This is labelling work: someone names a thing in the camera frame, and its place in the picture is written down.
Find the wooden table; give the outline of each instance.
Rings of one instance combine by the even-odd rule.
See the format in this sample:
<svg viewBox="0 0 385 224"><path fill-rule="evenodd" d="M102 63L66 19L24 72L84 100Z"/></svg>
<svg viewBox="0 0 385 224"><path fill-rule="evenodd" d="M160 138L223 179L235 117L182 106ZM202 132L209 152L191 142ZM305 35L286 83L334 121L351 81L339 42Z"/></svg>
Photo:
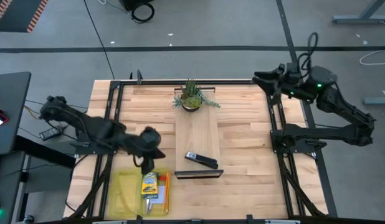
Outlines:
<svg viewBox="0 0 385 224"><path fill-rule="evenodd" d="M110 80L96 80L87 114L103 116ZM159 148L166 158L155 166L175 170L175 110L172 107L176 85L128 85L123 90L120 122L127 132L139 134L152 126L162 136ZM218 179L178 180L173 176L171 211L167 217L154 219L245 219L287 218L280 170L272 152L269 111L264 92L256 85L211 85L216 88L219 145L223 175ZM113 97L113 118L117 90ZM283 98L288 123L305 126L299 100ZM315 161L304 154L294 154L300 185L312 202L327 213L325 199ZM77 208L92 186L97 156L90 155L74 170L68 203ZM112 170L134 167L130 156L118 152ZM290 187L293 208L297 201ZM93 215L98 215L101 191L96 196ZM108 202L105 219L108 217ZM65 208L64 216L71 210Z"/></svg>

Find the wooden block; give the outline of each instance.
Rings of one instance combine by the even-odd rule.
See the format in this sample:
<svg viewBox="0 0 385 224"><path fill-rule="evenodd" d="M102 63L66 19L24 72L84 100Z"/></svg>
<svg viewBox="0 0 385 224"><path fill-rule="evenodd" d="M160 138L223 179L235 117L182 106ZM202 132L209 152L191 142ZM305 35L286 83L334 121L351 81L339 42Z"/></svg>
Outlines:
<svg viewBox="0 0 385 224"><path fill-rule="evenodd" d="M202 92L208 100L215 100L214 91ZM217 160L220 168L219 131L216 108L202 105L195 112L176 108L176 171L210 170L197 162L185 159L187 152Z"/></svg>

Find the concrete floor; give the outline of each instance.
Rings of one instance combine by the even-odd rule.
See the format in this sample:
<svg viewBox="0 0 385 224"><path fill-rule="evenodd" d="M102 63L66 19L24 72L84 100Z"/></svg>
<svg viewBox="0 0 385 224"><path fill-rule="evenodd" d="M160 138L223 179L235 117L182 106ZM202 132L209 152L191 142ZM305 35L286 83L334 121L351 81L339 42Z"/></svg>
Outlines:
<svg viewBox="0 0 385 224"><path fill-rule="evenodd" d="M107 1L120 7L116 0ZM385 25L331 23L332 15L359 14L369 2L284 0L283 4L296 46L306 45L314 31L320 35L320 46L385 46ZM271 0L155 0L156 14L147 24L136 24L130 15L96 0L87 3L106 47L287 46L277 4ZM377 12L382 13L385 5ZM82 0L50 0L33 33L0 34L0 48L47 47L100 47ZM315 52L313 64L336 73L344 97L377 119L374 144L353 147L330 142L323 150L338 215L385 220L385 106L361 103L365 96L384 96L385 65L360 65L359 59L367 53ZM108 58L119 79L128 78L137 69L145 78L250 78L254 71L272 70L290 61L289 53L283 51L110 52ZM385 54L369 61L385 61ZM32 72L28 100L43 103L48 95L63 95L81 111L88 106L93 81L112 78L102 52L0 54L0 73L22 71ZM26 105L34 110L40 108L36 103ZM312 110L316 123L346 123L336 115L318 111L314 105ZM26 112L21 127L34 134L49 128ZM74 135L70 128L66 133ZM24 131L19 134L40 142ZM49 142L68 140L61 137ZM58 172L64 179L69 176L66 170ZM44 183L38 177L36 181ZM61 217L68 184L31 195L27 212L38 222ZM50 212L41 212L38 208L47 205L47 197L52 198L52 207Z"/></svg>

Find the paper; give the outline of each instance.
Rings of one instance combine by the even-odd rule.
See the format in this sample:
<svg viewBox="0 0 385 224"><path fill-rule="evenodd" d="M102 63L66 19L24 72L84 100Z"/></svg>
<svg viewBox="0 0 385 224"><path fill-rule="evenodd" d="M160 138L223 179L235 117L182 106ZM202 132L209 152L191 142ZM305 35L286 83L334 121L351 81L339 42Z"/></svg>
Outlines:
<svg viewBox="0 0 385 224"><path fill-rule="evenodd" d="M158 198L151 198L150 203L152 204L163 203L164 195L165 195L165 186L164 185L158 186Z"/></svg>

